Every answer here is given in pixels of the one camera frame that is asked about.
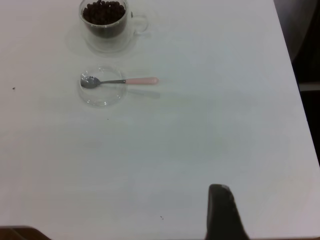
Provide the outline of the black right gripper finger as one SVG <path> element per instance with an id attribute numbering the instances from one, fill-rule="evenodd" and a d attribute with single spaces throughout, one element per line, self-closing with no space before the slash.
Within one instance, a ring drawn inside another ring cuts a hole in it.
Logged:
<path id="1" fill-rule="evenodd" d="M 208 189 L 206 240 L 248 240 L 230 188 L 212 184 Z"/>

